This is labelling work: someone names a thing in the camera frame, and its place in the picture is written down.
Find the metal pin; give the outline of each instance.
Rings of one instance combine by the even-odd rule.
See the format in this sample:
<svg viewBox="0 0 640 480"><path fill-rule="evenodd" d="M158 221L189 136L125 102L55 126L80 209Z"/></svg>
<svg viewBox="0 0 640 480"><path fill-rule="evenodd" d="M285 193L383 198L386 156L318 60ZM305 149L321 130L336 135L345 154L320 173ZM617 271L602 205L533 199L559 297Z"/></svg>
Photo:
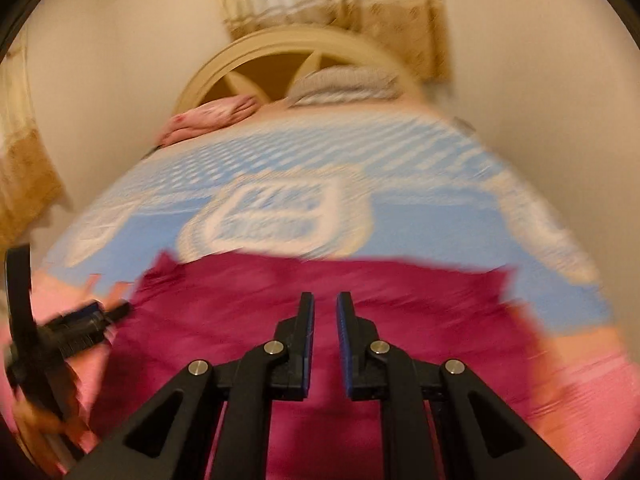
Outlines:
<svg viewBox="0 0 640 480"><path fill-rule="evenodd" d="M267 354L274 355L282 352L284 350L284 345L280 341L274 340L265 343L263 348L264 351L267 352Z"/></svg>
<svg viewBox="0 0 640 480"><path fill-rule="evenodd" d="M445 370L453 375L461 374L465 371L465 364L457 359L449 359L444 363Z"/></svg>
<svg viewBox="0 0 640 480"><path fill-rule="evenodd" d="M371 343L369 348L371 348L371 351L374 354L386 354L387 352L389 352L391 346L389 346L389 343L387 343L386 341L374 341L373 343Z"/></svg>
<svg viewBox="0 0 640 480"><path fill-rule="evenodd" d="M192 361L191 363L189 363L188 370L191 375L202 375L207 370L209 370L209 365L206 361L198 359L197 361Z"/></svg>

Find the mattress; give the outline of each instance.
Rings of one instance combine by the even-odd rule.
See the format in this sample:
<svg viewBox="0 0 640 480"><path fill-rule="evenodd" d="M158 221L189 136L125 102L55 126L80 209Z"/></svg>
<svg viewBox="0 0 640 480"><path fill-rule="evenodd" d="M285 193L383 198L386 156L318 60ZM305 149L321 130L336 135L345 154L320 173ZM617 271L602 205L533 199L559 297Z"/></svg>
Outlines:
<svg viewBox="0 0 640 480"><path fill-rule="evenodd" d="M36 315L126 296L162 249L183 261L241 250L513 267L508 299L540 340L533 427L595 480L640 426L638 371L593 262L531 186L423 106L267 107L155 152L50 250ZM105 355L77 364L88 406Z"/></svg>

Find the cream wooden headboard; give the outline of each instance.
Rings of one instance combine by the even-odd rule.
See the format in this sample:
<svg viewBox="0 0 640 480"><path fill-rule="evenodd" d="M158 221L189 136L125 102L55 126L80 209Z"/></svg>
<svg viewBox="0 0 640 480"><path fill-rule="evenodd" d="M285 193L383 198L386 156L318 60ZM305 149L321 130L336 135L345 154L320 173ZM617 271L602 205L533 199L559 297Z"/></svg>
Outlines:
<svg viewBox="0 0 640 480"><path fill-rule="evenodd" d="M373 41L335 27L286 25L249 34L215 55L188 83L174 113L241 93L266 104L282 99L303 75L339 64L383 68L398 75L405 94L423 96L417 76Z"/></svg>

